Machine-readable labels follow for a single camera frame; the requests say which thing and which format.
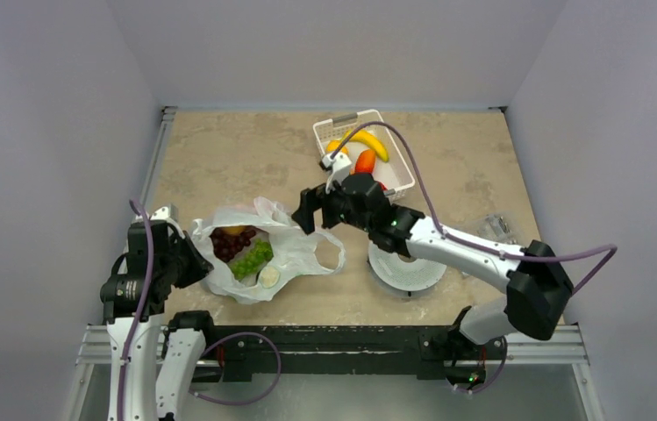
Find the yellow fake fruit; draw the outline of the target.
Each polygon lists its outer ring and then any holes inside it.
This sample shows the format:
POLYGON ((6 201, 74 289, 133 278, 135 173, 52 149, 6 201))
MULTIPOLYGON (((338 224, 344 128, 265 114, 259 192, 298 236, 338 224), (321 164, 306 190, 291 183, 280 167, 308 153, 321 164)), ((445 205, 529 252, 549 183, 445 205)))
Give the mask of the yellow fake fruit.
POLYGON ((233 226, 224 226, 221 230, 229 236, 239 236, 242 232, 247 229, 246 225, 233 225, 233 226))

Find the white plastic bag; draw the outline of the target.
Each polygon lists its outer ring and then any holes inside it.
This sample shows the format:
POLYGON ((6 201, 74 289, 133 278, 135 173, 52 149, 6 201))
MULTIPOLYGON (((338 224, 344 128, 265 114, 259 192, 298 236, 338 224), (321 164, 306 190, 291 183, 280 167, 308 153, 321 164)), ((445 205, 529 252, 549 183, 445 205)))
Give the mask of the white plastic bag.
POLYGON ((208 218, 194 219, 190 237, 196 249, 214 267, 203 278, 203 284, 212 293, 229 296, 241 304, 270 301, 299 276, 334 275, 346 265, 346 249, 338 238, 322 230, 304 234, 281 203, 263 196, 255 198, 249 205, 220 207, 208 218), (257 234, 250 247, 225 263, 215 256, 210 235, 215 228, 233 225, 250 225, 257 234), (272 246, 274 257, 266 266, 275 267, 281 272, 279 282, 271 289, 264 289, 258 283, 261 270, 256 275, 237 281, 229 268, 229 264, 249 251, 257 239, 267 241, 272 246))

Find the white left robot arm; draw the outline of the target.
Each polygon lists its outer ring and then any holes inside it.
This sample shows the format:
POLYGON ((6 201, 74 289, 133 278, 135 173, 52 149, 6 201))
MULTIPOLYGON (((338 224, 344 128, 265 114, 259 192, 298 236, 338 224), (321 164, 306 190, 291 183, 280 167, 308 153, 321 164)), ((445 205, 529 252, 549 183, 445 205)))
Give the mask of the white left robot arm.
POLYGON ((109 420, 180 420, 196 364, 215 353, 218 335, 206 310, 165 319, 172 289, 202 280, 213 266, 189 235, 156 212, 136 219, 127 252, 100 289, 111 346, 109 420))

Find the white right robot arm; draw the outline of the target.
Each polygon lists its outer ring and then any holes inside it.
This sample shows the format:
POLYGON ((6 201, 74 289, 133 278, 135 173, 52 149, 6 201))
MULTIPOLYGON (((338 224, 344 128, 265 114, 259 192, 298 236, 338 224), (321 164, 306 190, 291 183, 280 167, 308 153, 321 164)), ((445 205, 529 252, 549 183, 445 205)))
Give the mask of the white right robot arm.
POLYGON ((457 268, 501 292, 498 300, 473 306, 456 319, 448 344, 461 357, 512 332, 549 340, 574 292, 549 245, 504 244, 446 227, 420 210, 392 203, 368 174, 304 189, 292 218, 306 234, 316 229, 316 211, 325 229, 351 225, 384 252, 457 268))

